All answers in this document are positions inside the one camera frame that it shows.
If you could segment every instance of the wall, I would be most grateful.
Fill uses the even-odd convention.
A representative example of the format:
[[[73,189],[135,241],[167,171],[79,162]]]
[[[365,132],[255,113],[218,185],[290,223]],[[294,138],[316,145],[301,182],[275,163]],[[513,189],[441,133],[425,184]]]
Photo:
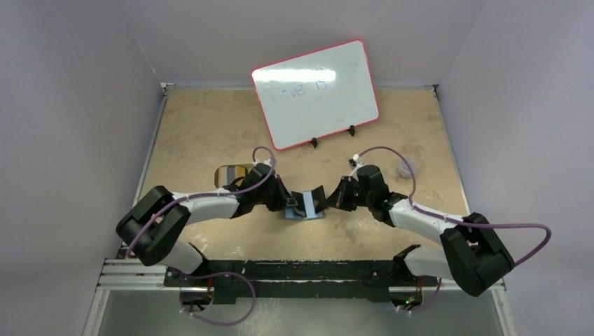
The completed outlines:
[[[439,90],[471,210],[546,223],[506,277],[521,335],[592,335],[594,3],[489,0]],[[501,232],[516,258],[543,236]]]
[[[80,335],[160,86],[115,0],[0,4],[0,334]]]
[[[380,85],[441,80],[485,0],[122,0],[162,82],[251,85],[254,67],[361,37]]]

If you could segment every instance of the metal frame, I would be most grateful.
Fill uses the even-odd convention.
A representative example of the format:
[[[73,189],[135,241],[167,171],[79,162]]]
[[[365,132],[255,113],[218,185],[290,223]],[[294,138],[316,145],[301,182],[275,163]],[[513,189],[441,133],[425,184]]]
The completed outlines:
[[[140,198],[140,194],[142,192],[142,188],[144,186],[144,179],[146,178],[146,170],[149,167],[151,162],[151,157],[153,154],[153,149],[155,147],[155,142],[157,140],[157,135],[159,133],[159,127],[161,125],[161,121],[163,120],[163,115],[165,113],[165,107],[167,106],[167,100],[169,99],[169,95],[171,91],[176,89],[176,85],[167,84],[163,88],[163,101],[161,102],[160,110],[158,112],[157,123],[155,124],[155,129],[153,130],[153,135],[151,137],[151,144],[148,148],[148,153],[146,154],[146,159],[144,161],[144,167],[142,169],[140,179],[138,182],[138,186],[136,189],[136,193],[134,195],[134,201],[132,205],[135,205]],[[192,88],[193,86],[185,85],[184,88]],[[242,89],[251,89],[251,87],[241,87]],[[435,89],[432,86],[427,87],[414,87],[414,88],[407,88],[409,90],[431,90],[434,92],[434,97],[438,106],[438,109],[441,114],[441,109],[439,108],[439,101],[437,100],[437,96],[435,93]],[[458,168],[455,166],[456,172],[458,174],[458,179],[460,179],[460,174],[458,173]],[[466,195],[464,194],[464,188],[462,186],[462,181],[460,180],[460,188],[462,189],[462,195],[464,197],[464,203],[466,204],[466,208],[468,210],[468,203],[466,199]],[[95,291],[95,296],[93,298],[92,306],[89,312],[89,316],[87,318],[87,323],[85,329],[83,331],[83,336],[96,336],[99,334],[99,329],[101,327],[102,319],[105,313],[105,308],[107,306],[107,302],[109,300],[109,295],[111,291],[180,291],[182,288],[177,287],[165,287],[163,286],[163,281],[165,280],[165,273],[166,267],[163,265],[155,265],[151,267],[146,267],[142,265],[138,260],[125,260],[125,259],[108,259],[105,260],[101,275],[99,276],[99,281],[97,282],[97,288]],[[193,292],[207,292],[207,288],[205,287],[184,287],[184,291],[193,291]],[[389,287],[390,292],[408,292],[415,290],[414,287]],[[462,289],[451,280],[443,280],[440,291],[461,291]],[[505,294],[506,286],[505,282],[502,279],[500,282],[496,283],[495,285],[489,288],[491,295],[493,296],[493,300],[495,303],[495,309],[497,311],[497,315],[499,317],[499,322],[501,323],[502,332],[504,336],[516,336],[516,328],[513,322],[513,316],[511,313],[511,308],[509,305],[509,301],[507,300],[507,296]]]

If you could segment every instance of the table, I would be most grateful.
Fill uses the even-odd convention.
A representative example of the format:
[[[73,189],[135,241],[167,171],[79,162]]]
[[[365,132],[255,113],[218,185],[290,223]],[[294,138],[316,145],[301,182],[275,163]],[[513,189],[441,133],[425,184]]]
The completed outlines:
[[[380,118],[319,140],[317,148],[303,145],[275,151],[277,174],[290,190],[323,185],[330,195],[347,160],[371,146],[393,146],[419,165],[416,201],[452,214],[467,214],[467,206],[433,90],[378,90]],[[167,101],[146,170],[142,194],[153,186],[194,193],[214,189],[214,172],[221,165],[251,162],[251,150],[271,146],[263,114],[253,90],[173,90]],[[263,160],[266,153],[258,153]],[[397,176],[400,159],[377,150],[364,156],[386,182],[408,194],[411,182]],[[353,213],[329,209],[326,217],[294,221],[264,206],[241,218],[189,225],[181,240],[195,244],[213,259],[364,260],[392,259],[411,244],[436,246],[415,233],[377,222],[367,209]]]

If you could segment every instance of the wooden tabletop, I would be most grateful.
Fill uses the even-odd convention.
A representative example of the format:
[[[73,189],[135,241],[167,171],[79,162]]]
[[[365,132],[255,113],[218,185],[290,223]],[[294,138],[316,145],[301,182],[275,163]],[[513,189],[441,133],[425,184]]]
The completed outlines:
[[[320,139],[317,148],[275,151],[275,171],[294,191],[323,185],[330,195],[347,160],[371,146],[391,146],[419,165],[415,201],[452,214],[467,214],[441,115],[429,90],[378,90],[380,118],[347,132]],[[215,189],[221,165],[251,162],[255,146],[272,148],[253,90],[171,92],[146,171],[144,194],[156,185],[195,193]],[[267,158],[258,152],[259,160]],[[392,191],[408,194],[411,182],[398,177],[400,159],[385,150],[364,156],[381,168]],[[436,246],[409,231],[377,222],[365,208],[327,209],[326,217],[295,221],[264,206],[233,220],[215,219],[186,227],[181,240],[195,244],[211,259],[363,260],[391,259],[410,244]]]

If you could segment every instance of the cable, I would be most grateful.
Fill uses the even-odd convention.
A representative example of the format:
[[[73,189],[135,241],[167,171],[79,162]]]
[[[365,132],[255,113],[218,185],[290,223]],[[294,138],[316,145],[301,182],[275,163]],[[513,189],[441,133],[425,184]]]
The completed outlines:
[[[420,212],[421,214],[427,215],[427,216],[431,216],[433,218],[437,218],[437,219],[444,219],[448,222],[451,223],[455,223],[461,226],[465,226],[467,228],[476,228],[476,229],[525,229],[525,228],[537,228],[537,229],[542,229],[545,231],[545,236],[542,239],[542,241],[540,242],[540,244],[538,244],[536,247],[534,247],[530,252],[528,252],[526,255],[524,255],[522,258],[518,259],[515,263],[514,263],[514,267],[517,267],[519,265],[522,265],[526,260],[532,258],[535,254],[538,253],[538,251],[540,251],[547,243],[549,240],[551,240],[551,235],[553,234],[551,232],[551,229],[544,225],[544,224],[539,224],[539,223],[521,223],[521,224],[480,224],[480,223],[465,223],[462,222],[461,220],[457,220],[454,218],[444,218],[443,215],[440,215],[438,213],[434,213],[432,211],[428,211],[428,210],[424,210],[421,209],[420,207],[416,206],[415,203],[413,202],[413,196],[415,195],[416,191],[417,191],[417,179],[415,178],[415,173],[413,171],[413,168],[410,166],[410,164],[408,163],[408,161],[406,160],[406,158],[404,158],[404,156],[402,156],[402,154],[400,154],[398,151],[396,151],[395,149],[391,148],[391,147],[387,147],[387,146],[374,146],[371,148],[367,148],[366,150],[362,151],[359,153],[359,157],[362,157],[364,154],[370,152],[370,151],[374,151],[376,149],[385,149],[386,151],[390,151],[396,155],[398,155],[399,158],[402,159],[402,161],[404,162],[404,164],[406,165],[406,167],[408,168],[408,171],[410,172],[410,177],[413,180],[413,190],[410,192],[410,194],[408,194],[408,202],[410,203],[410,205],[413,207],[414,210]],[[437,283],[437,288],[435,290],[435,292],[433,293],[433,295],[427,300],[427,303],[421,305],[418,309],[416,309],[415,311],[412,311],[411,313],[418,313],[424,309],[427,308],[427,306],[429,306],[435,299],[435,297],[437,296],[437,293],[439,292],[439,288],[441,287],[441,279],[439,279],[438,283]]]
[[[219,322],[219,321],[211,320],[209,318],[202,317],[200,315],[196,315],[193,312],[188,311],[184,307],[184,301],[181,298],[182,292],[180,291],[180,293],[179,293],[179,305],[181,306],[180,313],[181,312],[186,313],[186,314],[188,314],[189,316],[191,316],[191,317],[193,317],[195,319],[201,320],[202,322],[206,322],[206,323],[212,324],[213,326],[228,327],[228,326],[234,326],[234,325],[236,325],[238,323],[241,323],[241,322],[245,321],[245,319],[247,319],[247,317],[253,312],[254,307],[256,306],[256,289],[254,288],[254,285],[252,285],[251,282],[249,282],[249,280],[245,276],[243,276],[243,275],[241,275],[239,273],[234,273],[234,272],[219,272],[219,273],[213,273],[213,274],[204,275],[204,276],[191,276],[191,275],[184,274],[182,272],[179,272],[179,273],[182,274],[184,277],[186,277],[188,279],[192,279],[192,280],[211,279],[211,278],[220,277],[220,276],[223,276],[223,275],[229,275],[229,276],[232,276],[232,277],[240,278],[241,280],[245,281],[245,283],[249,286],[249,290],[251,291],[251,298],[252,298],[252,300],[251,300],[251,306],[249,306],[249,310],[247,311],[247,313],[245,313],[244,316],[242,316],[241,318],[239,318],[239,319],[237,319],[235,321],[231,321],[231,322]]]
[[[140,237],[142,237],[142,235],[144,235],[146,233],[146,231],[150,228],[150,226],[155,223],[155,220],[159,217],[161,217],[164,213],[166,213],[167,211],[169,211],[169,209],[171,209],[172,207],[174,207],[175,205],[185,202],[187,200],[193,200],[195,198],[199,198],[199,197],[227,197],[227,196],[236,196],[236,195],[241,195],[241,194],[245,194],[247,192],[250,192],[254,189],[256,189],[257,187],[263,185],[268,178],[270,178],[270,176],[272,175],[272,171],[274,171],[275,169],[275,165],[276,165],[276,159],[275,159],[275,155],[274,153],[272,153],[272,151],[270,150],[270,148],[265,147],[265,146],[257,146],[254,148],[254,151],[251,152],[251,158],[252,160],[255,162],[256,161],[256,151],[258,149],[263,149],[265,151],[267,151],[270,154],[270,158],[271,160],[271,168],[270,170],[268,170],[268,173],[264,176],[264,178],[262,180],[260,180],[258,183],[254,184],[253,186],[249,187],[249,188],[245,188],[244,190],[239,190],[239,191],[231,191],[231,192],[226,192],[224,194],[219,194],[218,192],[199,192],[196,194],[192,194],[189,196],[184,196],[184,197],[180,197],[178,199],[174,199],[173,201],[171,201],[169,204],[167,204],[166,206],[164,206],[161,210],[159,210],[157,213],[155,213],[151,219],[148,220],[148,222],[146,222],[146,224],[144,225],[144,227],[140,230],[140,232],[138,232],[137,236],[134,237],[134,239],[130,242],[130,245],[128,245],[128,249],[126,251],[126,257],[127,258],[131,258],[132,257],[132,251],[134,250],[134,247],[136,247],[136,244],[138,243],[138,241],[140,240]]]

